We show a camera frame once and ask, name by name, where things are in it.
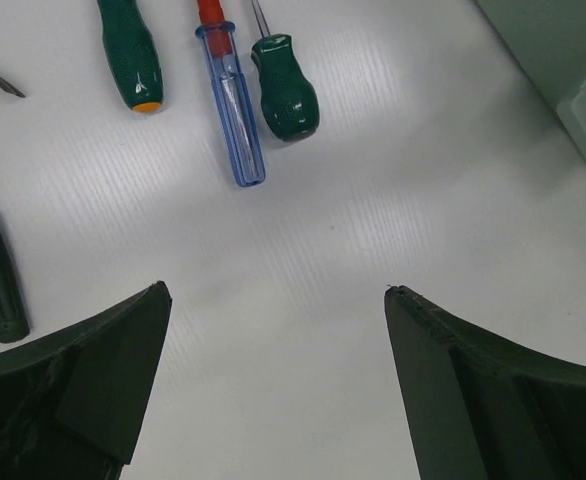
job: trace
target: green screwdriver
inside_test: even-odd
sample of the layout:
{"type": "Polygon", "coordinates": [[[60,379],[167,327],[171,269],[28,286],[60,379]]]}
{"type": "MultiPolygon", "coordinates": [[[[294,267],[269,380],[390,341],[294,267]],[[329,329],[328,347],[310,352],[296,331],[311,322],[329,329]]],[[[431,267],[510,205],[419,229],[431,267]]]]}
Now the green screwdriver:
{"type": "Polygon", "coordinates": [[[271,35],[258,0],[251,0],[262,39],[251,58],[260,73],[262,113],[273,134],[292,142],[309,137],[320,125],[313,85],[304,77],[290,35],[271,35]]]}
{"type": "Polygon", "coordinates": [[[98,0],[104,50],[124,103],[151,113],[164,101],[160,61],[135,0],[98,0]]]}

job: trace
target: screwdriver shaft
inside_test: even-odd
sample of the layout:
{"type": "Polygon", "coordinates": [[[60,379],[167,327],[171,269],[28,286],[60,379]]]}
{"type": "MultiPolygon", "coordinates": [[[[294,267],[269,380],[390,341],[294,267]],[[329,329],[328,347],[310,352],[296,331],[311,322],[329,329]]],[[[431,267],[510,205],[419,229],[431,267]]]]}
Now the screwdriver shaft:
{"type": "Polygon", "coordinates": [[[260,34],[262,35],[262,38],[270,37],[271,30],[269,29],[269,24],[266,23],[266,18],[264,18],[264,12],[262,11],[260,2],[258,0],[251,0],[251,4],[253,5],[255,19],[257,20],[257,24],[260,27],[260,34]]]}

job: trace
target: transparent blue handle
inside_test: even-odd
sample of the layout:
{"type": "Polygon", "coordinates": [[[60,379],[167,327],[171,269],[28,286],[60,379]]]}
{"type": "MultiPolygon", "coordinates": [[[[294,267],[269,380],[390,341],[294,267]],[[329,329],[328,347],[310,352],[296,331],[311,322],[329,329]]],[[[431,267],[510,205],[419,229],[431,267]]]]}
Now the transparent blue handle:
{"type": "Polygon", "coordinates": [[[234,31],[233,23],[223,22],[202,25],[195,34],[204,44],[235,181],[240,187],[251,187],[264,181],[266,169],[246,80],[233,41],[234,31]]]}

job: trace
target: white surface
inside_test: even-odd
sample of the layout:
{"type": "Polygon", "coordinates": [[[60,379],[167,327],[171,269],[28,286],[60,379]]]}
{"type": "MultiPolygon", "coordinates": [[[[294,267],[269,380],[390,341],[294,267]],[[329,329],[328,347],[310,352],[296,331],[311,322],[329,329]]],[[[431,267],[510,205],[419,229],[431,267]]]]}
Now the white surface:
{"type": "MultiPolygon", "coordinates": [[[[225,2],[244,52],[249,3],[225,2]]],[[[151,117],[118,97],[95,1],[0,0],[0,74],[28,94],[0,94],[0,213],[29,340],[157,279],[174,297],[124,480],[417,479],[389,284],[586,364],[586,166],[472,2],[263,0],[323,118],[286,148],[265,133],[249,190],[195,2],[140,7],[167,93],[151,117]]]]}

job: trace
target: white table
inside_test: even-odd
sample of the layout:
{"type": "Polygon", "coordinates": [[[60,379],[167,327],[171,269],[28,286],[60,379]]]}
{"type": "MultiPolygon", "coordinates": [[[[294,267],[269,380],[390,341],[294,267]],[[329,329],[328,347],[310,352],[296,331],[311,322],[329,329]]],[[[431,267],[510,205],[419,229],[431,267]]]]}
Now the white table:
{"type": "MultiPolygon", "coordinates": [[[[247,0],[226,0],[247,52],[247,0]]],[[[124,480],[417,479],[383,312],[407,284],[586,365],[586,166],[467,0],[263,0],[322,125],[234,186],[193,0],[140,0],[160,114],[130,113],[94,0],[0,0],[0,214],[28,340],[155,280],[174,298],[124,480]]]]}

